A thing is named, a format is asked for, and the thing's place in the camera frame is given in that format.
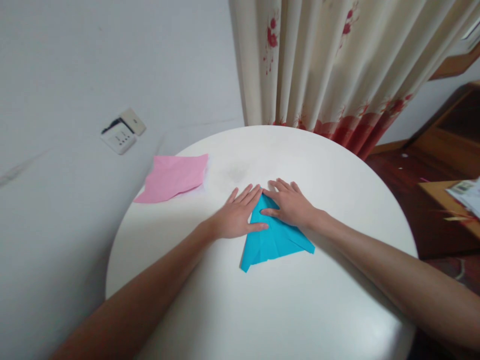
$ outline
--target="person's right arm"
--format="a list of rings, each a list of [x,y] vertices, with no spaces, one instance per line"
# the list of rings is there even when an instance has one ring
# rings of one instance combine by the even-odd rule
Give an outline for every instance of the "person's right arm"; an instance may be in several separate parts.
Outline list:
[[[310,204],[295,182],[270,181],[263,190],[280,209],[262,214],[330,239],[420,328],[450,343],[480,352],[480,297],[430,265],[358,232]]]

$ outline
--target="wrist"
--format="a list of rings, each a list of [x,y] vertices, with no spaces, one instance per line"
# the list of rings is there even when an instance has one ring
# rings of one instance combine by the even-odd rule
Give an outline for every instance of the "wrist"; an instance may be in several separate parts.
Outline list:
[[[332,231],[336,220],[324,210],[314,208],[312,216],[309,219],[307,228],[320,234],[327,235]]]
[[[215,240],[220,238],[216,227],[214,224],[208,221],[208,219],[198,224],[194,231],[197,233],[199,238],[209,243],[213,243]]]

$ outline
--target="paper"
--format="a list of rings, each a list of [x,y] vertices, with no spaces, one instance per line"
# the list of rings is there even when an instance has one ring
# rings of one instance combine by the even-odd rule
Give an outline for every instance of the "paper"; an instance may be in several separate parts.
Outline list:
[[[258,204],[251,214],[251,223],[267,223],[268,229],[260,232],[251,232],[246,237],[241,269],[249,270],[250,265],[273,260],[282,256],[305,250],[311,254],[315,246],[305,237],[298,227],[290,226],[275,217],[265,216],[261,210],[272,208],[279,209],[277,204],[261,195]]]
[[[204,182],[209,155],[195,157],[155,156],[144,191],[134,203],[154,204],[195,189]]]
[[[464,180],[445,190],[480,219],[480,180]]]

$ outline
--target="finger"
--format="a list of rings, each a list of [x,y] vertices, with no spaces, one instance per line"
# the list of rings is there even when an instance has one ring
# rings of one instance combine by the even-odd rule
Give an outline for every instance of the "finger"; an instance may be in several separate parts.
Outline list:
[[[260,190],[260,185],[256,185],[241,201],[240,204],[242,205],[247,205],[250,200],[252,200],[255,195],[257,195],[257,192]]]
[[[295,181],[292,181],[291,182],[291,187],[293,188],[293,190],[296,192],[296,193],[299,193],[301,195],[302,194],[302,191],[300,190],[299,186],[297,185],[297,183]]]
[[[248,185],[248,186],[245,188],[245,190],[243,190],[243,191],[241,192],[241,194],[236,197],[236,199],[233,201],[233,203],[234,203],[234,204],[238,204],[239,202],[241,202],[241,201],[244,199],[244,197],[246,197],[247,194],[250,192],[250,189],[251,189],[251,188],[252,188],[252,184]]]
[[[267,195],[270,199],[276,200],[277,199],[277,192],[276,191],[270,191],[267,189],[262,189],[263,193]]]
[[[226,203],[227,204],[233,203],[238,192],[239,192],[239,188],[238,187],[234,188],[230,196],[228,197],[228,200],[226,201]]]
[[[276,187],[278,191],[287,191],[287,188],[279,181],[270,180],[268,183]]]
[[[260,231],[266,230],[268,228],[269,228],[269,225],[267,223],[264,223],[264,222],[256,222],[254,224],[248,224],[246,226],[246,230],[248,231],[248,233],[260,232]]]
[[[260,213],[272,218],[278,218],[280,216],[280,210],[278,209],[263,209]]]
[[[287,190],[291,190],[291,191],[294,190],[288,182],[283,181],[281,178],[278,178],[277,181],[281,183]]]
[[[261,196],[262,196],[262,189],[259,188],[255,196],[253,197],[253,199],[251,199],[250,202],[247,204],[247,208],[250,212],[252,212],[254,208],[257,206]]]

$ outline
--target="hand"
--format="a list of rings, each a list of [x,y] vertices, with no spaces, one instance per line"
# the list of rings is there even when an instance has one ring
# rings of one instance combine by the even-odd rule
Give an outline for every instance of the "hand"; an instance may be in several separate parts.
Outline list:
[[[233,239],[252,232],[268,229],[266,223],[248,223],[249,216],[262,196],[262,189],[257,185],[252,190],[252,184],[248,185],[240,195],[236,187],[226,201],[225,205],[212,217],[205,221],[209,231],[215,239]]]
[[[269,184],[276,187],[276,191],[263,189],[263,193],[273,199],[280,209],[267,208],[261,213],[274,218],[279,218],[284,223],[296,227],[311,228],[318,219],[321,210],[315,208],[302,194],[299,186],[293,181],[291,184],[278,178],[270,180]]]

